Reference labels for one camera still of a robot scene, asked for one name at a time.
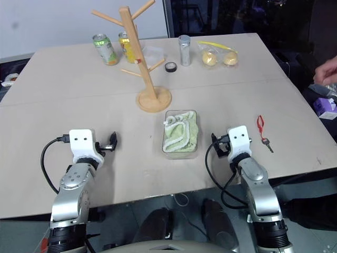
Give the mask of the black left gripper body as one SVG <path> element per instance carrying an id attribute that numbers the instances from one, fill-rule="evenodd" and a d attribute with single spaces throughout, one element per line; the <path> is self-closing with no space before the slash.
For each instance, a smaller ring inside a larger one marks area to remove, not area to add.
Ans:
<path id="1" fill-rule="evenodd" d="M 110 145 L 102 145 L 99 142 L 95 142 L 95 149 L 98 153 L 103 153 L 105 151 L 110 151 L 111 146 Z"/>

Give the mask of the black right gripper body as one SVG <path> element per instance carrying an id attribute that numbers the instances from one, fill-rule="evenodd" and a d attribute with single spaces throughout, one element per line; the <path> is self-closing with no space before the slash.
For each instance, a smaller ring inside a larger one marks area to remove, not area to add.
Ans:
<path id="1" fill-rule="evenodd" d="M 230 151 L 231 151 L 229 136 L 228 135 L 223 135 L 223 136 L 219 137 L 218 139 L 219 139 L 218 145 L 220 146 L 220 148 L 223 151 L 225 151 L 225 154 L 229 154 Z"/>

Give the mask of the bystander bare hand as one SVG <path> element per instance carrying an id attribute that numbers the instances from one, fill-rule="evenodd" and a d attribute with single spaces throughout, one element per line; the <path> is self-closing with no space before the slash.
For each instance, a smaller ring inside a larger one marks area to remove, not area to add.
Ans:
<path id="1" fill-rule="evenodd" d="M 327 86 L 337 81 L 337 56 L 327 60 L 324 64 L 315 69 L 313 81 L 315 84 Z"/>

